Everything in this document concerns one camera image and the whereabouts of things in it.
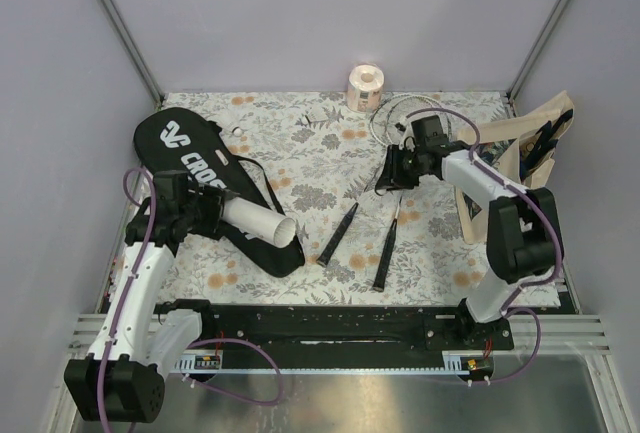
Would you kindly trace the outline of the white shuttlecock tube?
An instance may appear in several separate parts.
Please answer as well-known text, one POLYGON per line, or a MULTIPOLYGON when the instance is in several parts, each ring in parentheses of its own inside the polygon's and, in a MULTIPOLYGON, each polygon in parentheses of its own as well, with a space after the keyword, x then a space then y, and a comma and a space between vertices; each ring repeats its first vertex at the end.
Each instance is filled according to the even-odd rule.
POLYGON ((293 219, 240 197, 225 202, 222 219, 276 248, 288 246, 296 234, 293 219))

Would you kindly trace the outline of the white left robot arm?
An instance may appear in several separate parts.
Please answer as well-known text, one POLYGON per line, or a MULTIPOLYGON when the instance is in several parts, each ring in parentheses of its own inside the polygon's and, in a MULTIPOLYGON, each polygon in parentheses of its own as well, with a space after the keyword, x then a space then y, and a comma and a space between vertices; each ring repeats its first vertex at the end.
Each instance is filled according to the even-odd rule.
POLYGON ((227 193, 183 171, 142 175, 149 194, 136 202, 126 225, 122 270, 108 313, 86 356, 70 360, 64 371, 80 416, 105 430, 115 422, 153 422, 183 351, 190 344, 205 348, 217 335, 200 300, 177 303, 156 333, 149 329, 181 243, 191 233, 218 229, 227 193))

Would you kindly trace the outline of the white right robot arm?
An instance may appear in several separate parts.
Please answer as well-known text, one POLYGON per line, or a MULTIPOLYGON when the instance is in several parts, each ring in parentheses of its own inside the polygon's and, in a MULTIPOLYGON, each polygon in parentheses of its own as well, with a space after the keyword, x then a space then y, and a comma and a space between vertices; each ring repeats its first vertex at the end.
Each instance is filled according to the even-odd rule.
POLYGON ((506 314, 526 288, 551 283, 559 276, 563 246, 553 194, 527 189, 490 167, 461 142, 414 149, 390 145, 377 190, 410 190, 430 175, 470 197, 488 215, 486 256, 489 270, 462 302, 465 318, 455 336, 475 349, 491 335, 490 322, 506 314))

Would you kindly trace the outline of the left badminton racket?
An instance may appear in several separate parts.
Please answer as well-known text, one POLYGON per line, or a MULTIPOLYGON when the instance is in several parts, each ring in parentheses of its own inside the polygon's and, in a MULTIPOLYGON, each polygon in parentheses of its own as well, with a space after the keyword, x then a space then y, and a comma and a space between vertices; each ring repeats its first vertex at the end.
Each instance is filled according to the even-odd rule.
MULTIPOLYGON (((407 114, 422 108, 441 106, 442 104, 436 98, 435 94, 404 93, 391 95, 383 99, 379 106, 370 114, 368 120, 369 133, 376 143, 384 149, 383 155, 385 156, 389 146, 403 142, 403 135, 407 129, 405 120, 407 114)), ((376 183, 385 166, 384 156, 376 162, 373 172, 366 176, 367 182, 356 190, 355 202, 344 214, 317 259, 319 265, 323 267, 328 266, 334 252, 356 216, 362 196, 371 191, 378 196, 381 196, 385 192, 383 188, 376 187, 376 183)))

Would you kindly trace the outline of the badminton racket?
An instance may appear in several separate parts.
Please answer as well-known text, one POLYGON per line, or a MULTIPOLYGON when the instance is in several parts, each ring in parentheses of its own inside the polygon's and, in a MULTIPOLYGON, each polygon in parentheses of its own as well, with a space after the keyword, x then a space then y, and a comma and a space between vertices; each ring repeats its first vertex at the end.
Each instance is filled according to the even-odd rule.
MULTIPOLYGON (((384 149, 383 155, 385 156, 389 146, 403 142, 403 135, 407 129, 405 120, 407 114, 422 108, 441 106, 442 104, 436 98, 435 94, 404 93, 391 95, 383 99, 379 106, 370 114, 368 120, 369 133, 376 143, 384 149)), ((378 196, 381 196, 385 192, 383 188, 376 187, 376 183, 385 166, 384 156, 376 162, 373 172, 366 176, 367 182, 356 190, 355 202, 344 214, 317 259, 319 265, 323 267, 328 266, 334 252, 356 216, 362 196, 371 191, 378 196)))
MULTIPOLYGON (((404 140, 402 143, 392 144, 391 146, 393 145, 403 146, 404 140)), ((398 197, 396 198, 395 212, 392 217, 391 225, 385 237, 384 246, 382 249, 380 261, 377 267, 376 276, 372 286, 372 289, 376 292, 384 291, 388 270, 391 264, 392 253, 395 247, 398 216, 400 213, 404 189, 402 187, 399 187, 397 191, 399 191, 399 194, 398 194, 398 197)))

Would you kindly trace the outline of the right badminton racket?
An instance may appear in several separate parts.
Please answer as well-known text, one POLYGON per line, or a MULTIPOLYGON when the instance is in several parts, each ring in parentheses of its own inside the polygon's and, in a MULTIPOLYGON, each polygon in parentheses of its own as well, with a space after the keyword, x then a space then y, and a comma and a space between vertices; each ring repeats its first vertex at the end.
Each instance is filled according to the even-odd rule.
MULTIPOLYGON (((393 145, 403 146, 404 140, 402 143, 392 144, 391 146, 393 145)), ((400 213, 404 189, 402 187, 399 187, 397 191, 399 191, 399 194, 398 194, 398 197, 396 198, 395 212, 392 217, 391 225, 385 237, 384 246, 382 249, 380 261, 377 267, 376 276, 372 286, 372 289, 376 292, 384 291, 388 270, 391 264, 392 253, 395 247, 398 216, 400 213)))

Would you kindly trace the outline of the floral table mat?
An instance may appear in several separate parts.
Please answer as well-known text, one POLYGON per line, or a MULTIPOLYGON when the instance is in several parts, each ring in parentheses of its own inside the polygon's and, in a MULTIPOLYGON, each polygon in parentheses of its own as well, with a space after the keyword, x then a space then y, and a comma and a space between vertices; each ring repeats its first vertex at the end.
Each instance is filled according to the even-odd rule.
POLYGON ((165 105, 223 123, 229 150, 248 159, 264 196, 277 198, 297 222, 305 263, 275 278, 227 240, 189 236, 164 278, 160 302, 453 306, 483 279, 485 248, 464 241, 454 190, 433 177, 403 194, 383 292, 372 286, 398 193, 365 193, 328 266, 317 263, 356 190, 384 156, 368 118, 349 110, 342 94, 171 93, 165 105), (306 125, 307 113, 327 119, 306 125), (232 134, 235 127, 241 137, 232 134))

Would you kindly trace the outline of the black racket bag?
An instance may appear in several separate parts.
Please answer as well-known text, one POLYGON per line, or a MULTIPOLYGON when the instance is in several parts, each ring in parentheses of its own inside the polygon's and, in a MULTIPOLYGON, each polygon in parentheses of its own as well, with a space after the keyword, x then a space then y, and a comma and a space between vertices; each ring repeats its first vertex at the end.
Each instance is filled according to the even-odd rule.
MULTIPOLYGON (((142 165, 155 174, 165 170, 185 170, 211 187, 227 188, 262 207, 268 202, 241 163, 245 160, 229 150, 216 122, 181 107, 171 107, 143 120, 134 132, 133 144, 142 165)), ((206 238, 228 239, 239 251, 267 274, 283 278, 305 263, 301 243, 278 249, 235 226, 224 225, 213 233, 196 231, 206 238)))

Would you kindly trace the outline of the pink toilet paper roll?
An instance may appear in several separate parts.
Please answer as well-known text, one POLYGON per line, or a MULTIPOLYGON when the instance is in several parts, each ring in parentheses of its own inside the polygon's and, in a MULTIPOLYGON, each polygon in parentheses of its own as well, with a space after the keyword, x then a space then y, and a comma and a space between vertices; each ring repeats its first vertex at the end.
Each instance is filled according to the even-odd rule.
POLYGON ((348 78, 347 107, 354 112, 372 113, 380 104, 384 84, 384 73, 376 65, 356 66, 348 78))

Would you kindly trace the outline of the beige tote bag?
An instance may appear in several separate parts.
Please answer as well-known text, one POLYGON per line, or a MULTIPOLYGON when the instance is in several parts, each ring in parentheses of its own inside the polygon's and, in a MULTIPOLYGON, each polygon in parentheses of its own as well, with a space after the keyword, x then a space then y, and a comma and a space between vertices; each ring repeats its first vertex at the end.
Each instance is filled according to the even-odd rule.
MULTIPOLYGON (((527 188, 546 186, 555 164, 554 150, 571 127, 574 103, 565 91, 530 113, 478 125, 481 159, 512 181, 527 188)), ((455 187, 462 235, 467 244, 486 241, 488 213, 455 187)))

